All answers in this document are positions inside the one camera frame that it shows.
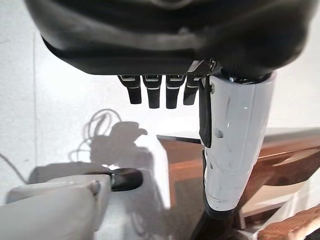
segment robotic hand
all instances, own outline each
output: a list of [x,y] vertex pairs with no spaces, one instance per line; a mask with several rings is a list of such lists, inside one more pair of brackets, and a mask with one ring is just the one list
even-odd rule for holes
[[94,75],[118,75],[130,102],[185,105],[199,89],[204,202],[237,206],[257,160],[276,74],[304,48],[317,0],[25,0],[48,49]]
[[136,169],[99,171],[13,188],[9,204],[0,206],[1,239],[93,240],[112,192],[133,190],[143,182]]

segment wooden surface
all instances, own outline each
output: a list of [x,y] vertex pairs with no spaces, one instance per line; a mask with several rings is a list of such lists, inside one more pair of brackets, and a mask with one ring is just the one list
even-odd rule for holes
[[[202,189],[203,167],[200,144],[160,139],[169,161],[171,205],[176,204],[177,183],[197,179]],[[263,144],[256,165],[239,201],[242,208],[264,185],[288,186],[307,180],[320,167],[320,134],[275,139]],[[263,188],[270,191],[275,188]],[[289,192],[295,187],[287,188]]]

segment white wall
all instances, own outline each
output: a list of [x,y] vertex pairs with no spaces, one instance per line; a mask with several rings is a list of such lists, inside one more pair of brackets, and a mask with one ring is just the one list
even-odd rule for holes
[[[278,71],[269,128],[320,127],[319,29],[320,13],[301,57]],[[35,166],[68,162],[68,153],[83,139],[83,126],[101,109],[138,122],[152,140],[137,144],[151,151],[163,151],[155,134],[197,136],[198,101],[183,106],[181,91],[178,108],[165,109],[164,90],[160,109],[148,108],[145,89],[143,103],[130,105],[127,90],[115,76],[88,75],[50,54],[22,0],[0,1],[0,154],[24,178]],[[6,192],[21,181],[3,160],[0,173],[3,203]]]

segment black rubber cover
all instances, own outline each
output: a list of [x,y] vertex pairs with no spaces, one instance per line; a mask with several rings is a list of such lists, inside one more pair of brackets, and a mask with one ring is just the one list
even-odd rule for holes
[[[123,78],[130,77],[135,79],[134,81],[124,81]],[[139,75],[122,75],[118,76],[120,82],[128,90],[130,103],[131,104],[141,104],[141,83]]]
[[[165,76],[165,105],[167,109],[175,109],[177,107],[177,100],[180,87],[184,84],[185,75],[167,75]],[[172,78],[179,78],[181,81],[172,81]]]
[[195,81],[194,75],[188,75],[186,77],[186,83],[183,93],[183,104],[184,105],[193,105],[195,103],[196,94],[199,89],[199,81]]
[[142,76],[143,83],[147,87],[149,108],[158,109],[160,107],[160,87],[162,75],[154,75],[152,77],[157,81],[147,81],[148,76]]
[[205,86],[199,82],[199,135],[203,144],[211,147],[212,139],[212,119],[211,119],[211,85],[210,77],[205,78]]
[[256,78],[299,56],[318,0],[25,2],[49,50],[86,73],[185,75],[194,60],[213,58]]
[[144,181],[142,172],[135,168],[119,168],[112,171],[111,190],[113,192],[137,189]]

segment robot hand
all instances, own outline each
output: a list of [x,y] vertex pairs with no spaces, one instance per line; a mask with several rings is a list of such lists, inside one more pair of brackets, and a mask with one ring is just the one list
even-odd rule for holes
[[318,0],[25,0],[48,49],[94,75],[118,75],[150,108],[199,88],[206,211],[237,206],[264,138],[276,69],[302,52]]

